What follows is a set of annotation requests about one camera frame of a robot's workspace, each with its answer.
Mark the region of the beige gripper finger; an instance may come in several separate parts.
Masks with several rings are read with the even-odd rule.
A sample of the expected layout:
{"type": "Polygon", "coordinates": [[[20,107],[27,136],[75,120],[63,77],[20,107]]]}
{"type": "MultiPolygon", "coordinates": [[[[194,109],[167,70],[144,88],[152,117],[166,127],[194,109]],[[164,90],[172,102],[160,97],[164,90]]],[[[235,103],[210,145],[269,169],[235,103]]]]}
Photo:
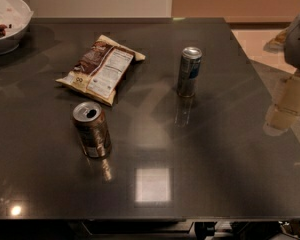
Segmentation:
{"type": "Polygon", "coordinates": [[[265,116],[265,131],[287,131],[300,117],[300,69],[281,79],[265,116]]]}

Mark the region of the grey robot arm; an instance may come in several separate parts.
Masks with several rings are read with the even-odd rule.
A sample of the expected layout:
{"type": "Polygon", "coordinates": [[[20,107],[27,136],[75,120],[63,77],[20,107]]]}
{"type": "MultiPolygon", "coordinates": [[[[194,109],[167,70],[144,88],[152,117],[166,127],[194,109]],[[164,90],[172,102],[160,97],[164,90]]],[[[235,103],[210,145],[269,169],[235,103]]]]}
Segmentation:
{"type": "Polygon", "coordinates": [[[300,117],[300,13],[285,33],[284,59],[296,71],[288,78],[280,79],[275,87],[264,124],[264,131],[270,136],[286,132],[300,117]]]}

